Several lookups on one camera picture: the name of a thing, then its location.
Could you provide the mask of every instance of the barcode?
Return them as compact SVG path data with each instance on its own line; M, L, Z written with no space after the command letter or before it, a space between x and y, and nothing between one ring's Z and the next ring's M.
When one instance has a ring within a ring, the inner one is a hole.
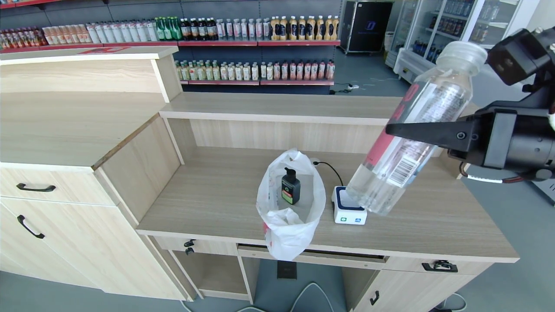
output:
M420 164L410 157L403 156L401 161L395 166L387 182L397 187L404 187Z

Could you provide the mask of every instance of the drawer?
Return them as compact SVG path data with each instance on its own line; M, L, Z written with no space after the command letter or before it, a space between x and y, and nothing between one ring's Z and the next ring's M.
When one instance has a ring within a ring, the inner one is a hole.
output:
M437 268L433 270L433 265L436 261L442 259L417 259L417 258L404 258L404 257L389 257L384 269L394 271L409 271L409 272L433 272L433 273L454 273L446 268ZM472 261L458 261L449 260L450 264L457 266L457 274L464 275L478 275L490 267L493 263L490 262L472 262ZM424 265L430 266L429 270L424 268Z
M247 258L272 259L265 246L239 245L239 255ZM381 270L385 265L385 257L379 255L363 255L351 253L336 253L306 249L294 262L344 266L348 268Z
M165 250L186 251L192 248L196 253L237 256L237 244L227 241L195 239L190 247L186 247L185 244L190 241L187 238L155 236L154 239Z
M92 169L33 165L37 169L0 168L0 195L54 202L114 205Z

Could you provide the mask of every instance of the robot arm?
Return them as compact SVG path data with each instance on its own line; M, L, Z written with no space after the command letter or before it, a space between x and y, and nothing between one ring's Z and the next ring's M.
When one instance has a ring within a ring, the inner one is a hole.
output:
M456 122L389 124L386 133L446 148L462 163L514 171L513 182L555 177L555 27L505 38L487 63L507 85L536 74L522 90L530 94L495 101Z

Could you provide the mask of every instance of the black handle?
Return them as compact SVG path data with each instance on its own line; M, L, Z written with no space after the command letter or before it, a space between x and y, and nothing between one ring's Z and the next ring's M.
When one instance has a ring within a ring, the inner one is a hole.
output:
M378 301L378 299L380 298L380 292L379 292L379 291L376 291L375 293L376 293L376 298L375 298L375 299L374 299L374 298L370 298L370 304L371 304L371 305L375 305L375 304L376 304L376 301Z
M193 247L195 245L195 243L193 243L194 239L189 239L188 242L186 242L185 244L183 244L183 246L185 247Z
M40 234L35 234L33 233L33 231L31 231L30 228L28 228L24 223L23 220L25 220L25 217L20 214L19 216L17 216L17 220L19 221L19 223L21 223L21 225L25 228L25 230L29 231L29 233L33 234L33 236L35 236L38 239L43 239L44 238L44 234L40 233Z
M28 189L25 187L25 183L19 183L17 184L17 188L20 190L30 190L32 192L52 192L56 187L53 185L48 186L47 188L44 189Z
M434 262L432 265L430 265L429 263L423 262L422 267L424 267L426 271L430 271L430 272L450 272L450 273L458 272L457 266L452 263L449 263L449 261L447 260L438 260Z

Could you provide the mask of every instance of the plastic water bottle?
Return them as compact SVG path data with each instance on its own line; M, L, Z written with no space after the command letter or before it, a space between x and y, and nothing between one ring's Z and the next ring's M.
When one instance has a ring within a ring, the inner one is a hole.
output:
M388 123L451 122L472 98L471 77L487 58L480 46L455 41L437 66L416 77ZM430 158L435 145L394 137L382 131L347 186L361 207L386 215Z

